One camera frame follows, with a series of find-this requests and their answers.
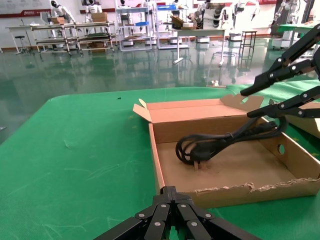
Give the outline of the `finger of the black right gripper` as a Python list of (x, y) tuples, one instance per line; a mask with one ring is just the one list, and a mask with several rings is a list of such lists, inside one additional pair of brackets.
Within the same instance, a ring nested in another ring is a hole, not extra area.
[(319, 118), (319, 108), (302, 109), (301, 106), (313, 102), (320, 98), (320, 87), (313, 87), (300, 95), (296, 95), (280, 103), (272, 103), (247, 113), (249, 118), (268, 116), (270, 118), (280, 118), (285, 115), (299, 118)]
[(293, 63), (307, 50), (320, 42), (320, 25), (315, 25), (302, 38), (289, 47), (277, 60), (274, 61), (270, 69), (255, 77), (252, 86), (240, 91), (242, 96), (250, 96), (259, 91), (269, 88), (276, 82), (281, 82), (294, 76), (315, 71), (320, 74), (320, 51), (317, 50), (313, 59), (306, 59), (298, 63)]

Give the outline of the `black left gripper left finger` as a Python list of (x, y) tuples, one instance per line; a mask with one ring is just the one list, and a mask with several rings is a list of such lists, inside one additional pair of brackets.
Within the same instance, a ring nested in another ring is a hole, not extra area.
[(102, 233), (97, 240), (168, 240), (175, 187), (165, 186), (152, 205)]

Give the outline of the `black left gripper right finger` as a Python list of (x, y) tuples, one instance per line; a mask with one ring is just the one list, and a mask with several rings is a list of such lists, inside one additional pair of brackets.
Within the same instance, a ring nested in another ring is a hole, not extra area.
[(171, 187), (171, 221), (180, 240), (258, 240), (242, 228), (196, 206), (189, 195)]

